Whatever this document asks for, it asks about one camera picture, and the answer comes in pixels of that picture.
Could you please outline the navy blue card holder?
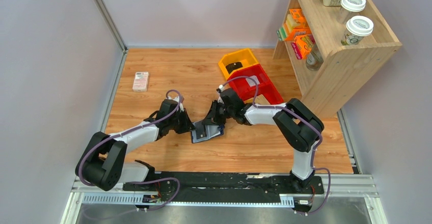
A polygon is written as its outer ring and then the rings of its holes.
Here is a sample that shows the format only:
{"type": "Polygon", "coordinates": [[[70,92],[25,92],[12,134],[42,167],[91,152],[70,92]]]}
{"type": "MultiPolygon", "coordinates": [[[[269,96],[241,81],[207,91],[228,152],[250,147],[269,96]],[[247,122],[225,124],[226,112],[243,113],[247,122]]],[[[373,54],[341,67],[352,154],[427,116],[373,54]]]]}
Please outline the navy blue card holder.
{"type": "Polygon", "coordinates": [[[204,125],[202,121],[194,122],[193,125],[195,127],[195,130],[191,131],[193,144],[224,135],[225,125],[204,125]]]}

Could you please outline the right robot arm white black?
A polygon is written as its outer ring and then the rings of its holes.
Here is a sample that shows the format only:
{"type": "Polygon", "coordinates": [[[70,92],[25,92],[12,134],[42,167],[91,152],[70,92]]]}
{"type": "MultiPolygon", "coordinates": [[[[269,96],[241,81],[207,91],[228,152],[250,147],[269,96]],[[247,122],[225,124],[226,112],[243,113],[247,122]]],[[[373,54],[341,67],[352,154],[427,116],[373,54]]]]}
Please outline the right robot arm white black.
{"type": "Polygon", "coordinates": [[[201,121],[203,126],[220,128],[227,119],[247,126],[275,125],[294,151],[290,174],[301,183],[312,178],[314,151],[322,142],[321,133],[325,127],[308,107],[295,98],[276,105],[245,103],[233,89],[220,91],[219,95],[201,121]]]}

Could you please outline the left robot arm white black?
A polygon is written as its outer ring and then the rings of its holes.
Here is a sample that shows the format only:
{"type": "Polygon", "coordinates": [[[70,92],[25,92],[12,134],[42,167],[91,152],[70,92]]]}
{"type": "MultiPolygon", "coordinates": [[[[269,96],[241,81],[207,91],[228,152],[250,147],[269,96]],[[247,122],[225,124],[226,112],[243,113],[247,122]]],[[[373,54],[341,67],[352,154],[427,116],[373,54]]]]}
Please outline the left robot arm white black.
{"type": "Polygon", "coordinates": [[[183,134],[195,129],[182,102],[180,96],[166,98],[159,110],[135,127],[112,134],[94,133],[76,165],[76,176],[87,186],[111,190],[125,174],[124,161],[129,152],[163,138],[171,130],[183,134]]]}

